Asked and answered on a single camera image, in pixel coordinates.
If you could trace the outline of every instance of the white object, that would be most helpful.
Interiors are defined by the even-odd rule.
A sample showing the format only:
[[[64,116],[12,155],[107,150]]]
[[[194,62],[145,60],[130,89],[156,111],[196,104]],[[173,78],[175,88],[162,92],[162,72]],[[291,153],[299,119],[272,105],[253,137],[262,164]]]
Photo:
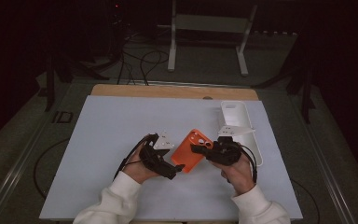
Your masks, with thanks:
[[[173,149],[174,144],[170,140],[167,135],[167,132],[163,132],[162,134],[158,135],[158,140],[156,141],[155,145],[153,145],[153,149]]]
[[[98,202],[103,188],[129,151],[148,133],[170,134],[179,146],[197,128],[217,139],[222,101],[173,98],[89,96],[51,185],[40,218],[70,220]],[[257,185],[266,198],[280,203],[290,218],[302,218],[269,119],[260,101],[244,102],[256,129],[264,164]],[[165,156],[170,158],[174,150]],[[235,221],[234,190],[220,170],[202,160],[189,174],[177,173],[143,183],[134,221]]]
[[[220,129],[218,135],[232,137],[240,134],[253,133],[254,131],[255,129],[253,128],[225,125]]]
[[[252,126],[249,118],[248,110],[246,105],[242,101],[223,101],[221,103],[222,114],[219,118],[219,124],[221,127],[233,126],[237,127],[238,132],[241,129],[257,130]],[[242,134],[233,135],[232,139],[235,142],[239,142],[241,145],[248,147],[255,155],[255,163],[257,166],[263,164],[263,158],[258,148],[257,141],[255,140],[255,132],[248,132]]]
[[[257,6],[253,6],[251,15],[249,17],[248,25],[246,26],[245,33],[243,34],[241,45],[235,48],[235,50],[237,51],[237,58],[238,58],[238,64],[240,65],[241,75],[243,77],[247,77],[249,75],[248,66],[246,65],[246,61],[245,61],[245,56],[243,56],[243,50],[245,49],[246,42],[248,41],[249,38],[249,34],[251,33],[256,11],[257,11]]]

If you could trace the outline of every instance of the phone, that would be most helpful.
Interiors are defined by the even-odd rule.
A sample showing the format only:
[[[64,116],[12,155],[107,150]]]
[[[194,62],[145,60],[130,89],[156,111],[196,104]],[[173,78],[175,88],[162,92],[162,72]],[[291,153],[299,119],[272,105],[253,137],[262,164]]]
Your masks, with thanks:
[[[190,131],[171,155],[173,163],[176,165],[185,165],[185,168],[182,170],[185,173],[189,173],[204,158],[203,155],[192,152],[191,145],[206,146],[208,149],[211,149],[213,147],[213,141],[197,129]]]

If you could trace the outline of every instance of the white sweater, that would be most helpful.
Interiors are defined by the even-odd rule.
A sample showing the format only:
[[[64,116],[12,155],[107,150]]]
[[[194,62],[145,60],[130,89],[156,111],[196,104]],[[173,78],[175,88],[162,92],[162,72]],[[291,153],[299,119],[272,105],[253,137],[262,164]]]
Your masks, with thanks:
[[[141,185],[119,172],[109,188],[103,189],[99,203],[81,211],[74,224],[127,224],[135,216]],[[278,203],[267,201],[260,187],[232,198],[238,206],[240,224],[290,223]]]

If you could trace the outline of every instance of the black cable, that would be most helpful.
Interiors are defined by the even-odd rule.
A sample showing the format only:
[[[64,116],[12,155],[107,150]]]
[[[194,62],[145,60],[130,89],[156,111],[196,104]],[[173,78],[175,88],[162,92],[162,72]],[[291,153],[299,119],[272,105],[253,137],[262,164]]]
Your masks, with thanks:
[[[132,66],[129,63],[126,63],[126,68],[127,68],[127,71],[129,71],[129,80],[127,81],[127,85],[129,85],[131,81],[132,81],[133,85],[136,85],[135,79],[132,76]]]
[[[253,181],[256,183],[257,182],[257,161],[255,160],[255,154],[253,153],[253,151],[246,147],[246,146],[243,146],[241,144],[239,144],[241,146],[241,149],[242,149],[242,154],[246,156],[246,158],[248,158],[249,162],[251,163],[251,166],[252,166],[252,178],[253,178]],[[248,151],[252,154],[252,157],[249,156],[249,154],[244,150],[244,148],[248,149]]]
[[[118,169],[115,173],[115,177],[113,177],[113,179],[116,179],[116,176],[118,175],[118,172],[120,172],[121,170],[123,170],[124,166],[127,165],[127,161],[130,159],[130,156],[133,154],[133,152],[136,150],[136,148],[138,148],[138,146],[140,146],[142,143],[144,143],[147,138],[149,137],[150,135],[147,135],[145,136],[144,138],[141,139],[141,141],[139,141],[136,146],[130,151],[130,153],[127,155],[126,158],[123,159],[123,161],[121,162],[121,164],[118,166]]]
[[[147,81],[147,75],[154,69],[157,67],[157,65],[159,65],[160,63],[166,63],[169,59],[168,57],[168,53],[164,52],[164,51],[161,51],[161,50],[158,50],[158,49],[155,49],[155,50],[152,50],[152,51],[149,51],[147,52],[144,56],[142,56],[142,58],[139,58],[137,56],[134,56],[132,54],[129,54],[128,52],[125,52],[123,51],[124,54],[134,58],[134,59],[137,59],[137,60],[140,60],[140,69],[141,69],[141,73],[142,73],[142,77],[144,79],[144,83],[146,86],[149,85],[148,81]],[[158,53],[158,60],[156,62],[151,62],[151,61],[148,61],[145,59],[145,57],[147,57],[148,55],[152,54],[152,53]],[[161,60],[161,54],[165,54],[166,55],[166,58],[164,60]],[[144,63],[152,63],[153,66],[152,68],[150,68],[147,72],[145,72],[144,70]]]
[[[121,58],[121,67],[120,67],[120,72],[118,73],[117,84],[120,82],[121,74],[123,72],[123,67],[124,67],[124,55],[123,55],[123,52],[121,52],[120,58]]]
[[[98,64],[95,66],[90,67],[90,69],[96,70],[98,72],[102,72],[118,63],[119,60],[110,60],[107,63]]]
[[[57,145],[62,144],[66,141],[68,141],[70,138],[65,138],[63,140],[61,140],[60,142],[52,145],[51,147],[48,147],[47,149],[45,149],[43,151],[43,153],[37,158],[36,163],[34,164],[34,186],[36,187],[36,190],[39,192],[39,194],[46,200],[47,195],[45,194],[45,192],[39,187],[39,184],[37,183],[37,178],[36,178],[36,174],[37,174],[37,166],[39,164],[39,162],[42,160],[42,158],[46,155],[46,153],[48,153],[50,150],[52,150],[53,148],[55,148]]]
[[[154,49],[154,47],[124,47],[123,49]]]
[[[164,29],[162,32],[160,32],[159,34],[156,34],[156,36],[162,36],[164,35],[165,33],[168,33],[169,31],[171,30],[171,28],[167,28],[167,29]],[[141,40],[134,40],[133,38],[137,35],[141,35],[141,33],[136,33],[134,35],[131,35],[130,38],[129,38],[129,42],[131,43],[136,43],[136,44],[147,44],[147,43],[150,43],[150,42],[155,42],[156,41],[156,38],[155,37],[146,37],[144,36],[144,39],[141,39]]]
[[[148,159],[145,159],[145,160],[139,160],[139,161],[127,162],[124,166],[126,166],[126,165],[130,165],[130,164],[134,164],[134,163],[138,163],[138,162],[141,162],[141,161],[148,161]]]
[[[318,215],[318,219],[317,219],[317,222],[316,222],[316,223],[319,224],[319,223],[321,222],[321,213],[320,213],[319,206],[318,206],[318,204],[316,203],[315,198],[314,198],[314,197],[312,196],[312,194],[311,194],[304,186],[302,186],[300,183],[298,183],[297,181],[295,181],[295,180],[292,179],[292,178],[290,178],[290,180],[293,181],[293,182],[295,182],[297,185],[299,185],[303,190],[305,190],[305,191],[309,194],[310,198],[311,198],[312,201],[313,201],[313,204],[315,205],[316,213],[317,213],[317,215]]]
[[[158,62],[150,62],[150,61],[147,61],[147,60],[144,59],[144,63],[165,63],[165,62],[168,61],[168,53],[166,53],[166,52],[164,52],[164,51],[161,51],[161,50],[158,50],[158,49],[155,49],[155,50],[150,51],[150,52],[156,52],[156,51],[161,52],[161,53],[167,55],[167,59],[165,59],[165,60],[163,60],[163,61],[158,61]],[[134,58],[134,59],[142,60],[142,58],[139,58],[139,57],[137,57],[137,56],[135,56],[135,55],[132,55],[132,54],[126,52],[126,51],[123,51],[123,53],[126,54],[126,55],[128,55],[128,56],[130,56],[130,57],[132,57],[132,58]]]
[[[114,39],[114,35],[113,35],[113,27],[111,26],[112,22],[113,22],[113,10],[112,10],[112,5],[109,4],[109,2],[107,0],[103,1],[104,4],[104,8],[105,10],[104,12],[104,16],[106,17],[106,22],[107,22],[107,30],[108,30],[108,36],[109,36],[109,41],[108,41],[108,49],[106,52],[106,55],[110,54],[110,51],[112,50],[112,43],[113,43],[113,39]]]

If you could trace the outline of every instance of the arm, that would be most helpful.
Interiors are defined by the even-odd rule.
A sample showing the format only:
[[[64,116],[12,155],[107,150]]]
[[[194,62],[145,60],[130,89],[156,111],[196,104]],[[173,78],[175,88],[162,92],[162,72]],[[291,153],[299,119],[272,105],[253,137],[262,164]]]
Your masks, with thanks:
[[[284,208],[268,201],[260,187],[253,182],[251,166],[244,155],[231,166],[214,162],[212,164],[222,170],[222,177],[229,180],[236,191],[232,200],[240,210],[240,224],[290,223],[290,217]]]
[[[137,148],[129,160],[135,163],[125,166],[111,186],[103,189],[100,202],[81,211],[74,224],[125,224],[133,219],[142,184],[148,178],[158,176],[137,162],[142,146]]]

